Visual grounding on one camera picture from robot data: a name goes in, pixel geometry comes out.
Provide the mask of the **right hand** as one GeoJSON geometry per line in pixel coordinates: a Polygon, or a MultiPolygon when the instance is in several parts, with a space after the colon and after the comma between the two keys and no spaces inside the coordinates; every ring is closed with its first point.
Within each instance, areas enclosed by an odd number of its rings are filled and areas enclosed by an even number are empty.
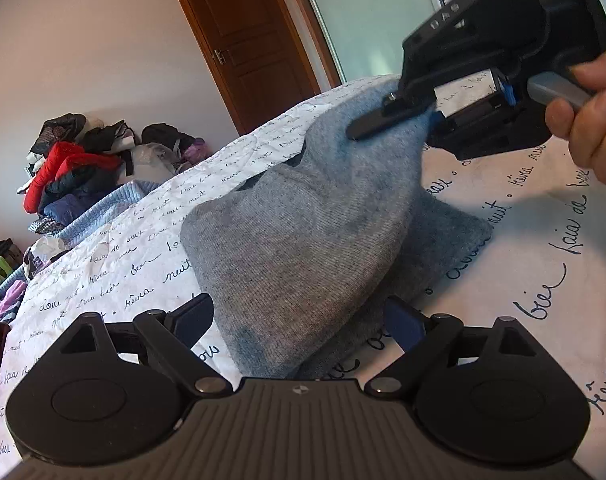
{"type": "Polygon", "coordinates": [[[565,100],[555,99],[546,108],[545,122],[554,136],[568,141],[574,164],[606,185],[606,53],[574,65],[571,73],[595,95],[578,112],[565,100]]]}

